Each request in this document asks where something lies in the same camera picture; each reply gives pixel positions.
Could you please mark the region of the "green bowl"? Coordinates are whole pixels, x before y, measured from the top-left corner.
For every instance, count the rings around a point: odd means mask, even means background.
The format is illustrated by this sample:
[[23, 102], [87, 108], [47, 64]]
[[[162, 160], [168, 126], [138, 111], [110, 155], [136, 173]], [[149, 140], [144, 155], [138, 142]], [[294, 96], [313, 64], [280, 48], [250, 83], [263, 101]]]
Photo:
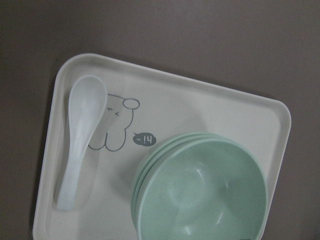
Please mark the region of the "green bowl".
[[242, 146], [235, 141], [232, 141], [228, 138], [215, 135], [210, 132], [189, 132], [183, 133], [171, 138], [166, 139], [162, 143], [157, 144], [151, 151], [144, 157], [142, 162], [140, 163], [139, 167], [136, 170], [133, 187], [132, 187], [132, 198], [131, 198], [131, 218], [134, 224], [134, 227], [137, 229], [139, 225], [139, 214], [140, 214], [140, 203], [139, 203], [139, 193], [141, 192], [141, 186], [146, 178], [148, 172], [151, 170], [153, 165], [157, 162], [162, 155], [165, 155], [171, 149], [183, 145], [189, 141], [196, 141], [202, 139], [218, 139], [223, 142], [232, 144], [238, 148]]
[[193, 139], [203, 139], [203, 138], [221, 138], [220, 135], [213, 134], [211, 132], [188, 132], [172, 136], [162, 142], [157, 143], [150, 151], [144, 156], [140, 161], [137, 170], [134, 175], [134, 180], [132, 183], [132, 197], [131, 197], [131, 216], [135, 218], [136, 205], [140, 187], [142, 182], [147, 175], [148, 171], [151, 169], [153, 164], [157, 161], [159, 157], [164, 155], [166, 152], [170, 151], [172, 148], [179, 146], [183, 143], [191, 141]]
[[222, 138], [193, 140], [158, 158], [137, 198], [140, 240], [257, 240], [267, 217], [256, 159]]

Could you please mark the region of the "cream rabbit tray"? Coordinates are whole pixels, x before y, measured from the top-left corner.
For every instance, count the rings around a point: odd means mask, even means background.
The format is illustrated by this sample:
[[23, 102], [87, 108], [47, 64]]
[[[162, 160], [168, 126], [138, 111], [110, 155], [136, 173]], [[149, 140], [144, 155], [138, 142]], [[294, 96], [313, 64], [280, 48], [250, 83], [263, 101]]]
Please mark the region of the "cream rabbit tray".
[[[75, 81], [99, 77], [105, 116], [82, 162], [72, 211], [56, 209], [69, 153], [68, 101]], [[58, 71], [33, 221], [35, 240], [134, 240], [132, 184], [153, 146], [182, 133], [211, 132], [246, 147], [259, 161], [273, 197], [291, 114], [270, 98], [86, 53]]]

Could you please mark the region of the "white ceramic spoon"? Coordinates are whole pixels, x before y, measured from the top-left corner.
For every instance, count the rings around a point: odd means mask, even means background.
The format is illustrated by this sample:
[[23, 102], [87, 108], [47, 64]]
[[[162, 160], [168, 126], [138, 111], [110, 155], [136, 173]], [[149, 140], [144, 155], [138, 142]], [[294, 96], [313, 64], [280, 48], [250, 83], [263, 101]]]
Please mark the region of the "white ceramic spoon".
[[69, 153], [56, 201], [59, 211], [70, 211], [74, 207], [86, 149], [107, 101], [107, 87], [97, 76], [82, 76], [71, 88], [68, 98]]

